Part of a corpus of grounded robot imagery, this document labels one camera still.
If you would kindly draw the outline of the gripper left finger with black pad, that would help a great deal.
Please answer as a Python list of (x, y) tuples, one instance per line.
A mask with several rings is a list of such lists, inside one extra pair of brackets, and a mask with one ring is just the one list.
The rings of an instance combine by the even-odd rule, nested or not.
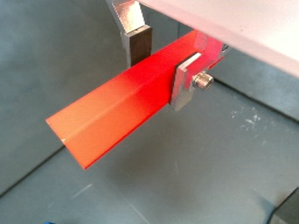
[(106, 0), (120, 31), (127, 66), (132, 67), (151, 56), (152, 27), (146, 24), (140, 3), (136, 0)]

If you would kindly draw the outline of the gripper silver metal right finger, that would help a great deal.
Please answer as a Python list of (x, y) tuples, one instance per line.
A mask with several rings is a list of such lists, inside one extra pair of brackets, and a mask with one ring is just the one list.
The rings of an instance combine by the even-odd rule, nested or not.
[(176, 65), (172, 83), (171, 106), (179, 111), (192, 100), (196, 88), (206, 90), (214, 82), (208, 74), (223, 60), (230, 46), (200, 31), (195, 32), (195, 52)]

